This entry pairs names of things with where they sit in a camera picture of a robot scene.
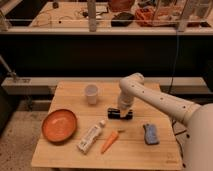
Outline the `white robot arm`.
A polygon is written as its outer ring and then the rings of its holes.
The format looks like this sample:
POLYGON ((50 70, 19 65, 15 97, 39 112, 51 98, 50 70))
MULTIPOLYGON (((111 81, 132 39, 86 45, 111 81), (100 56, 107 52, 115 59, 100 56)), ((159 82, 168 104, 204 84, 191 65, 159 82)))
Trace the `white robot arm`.
POLYGON ((199 105, 144 86, 141 73, 119 81, 118 108, 125 117, 138 98, 187 128, 182 171, 213 171, 213 103, 199 105))

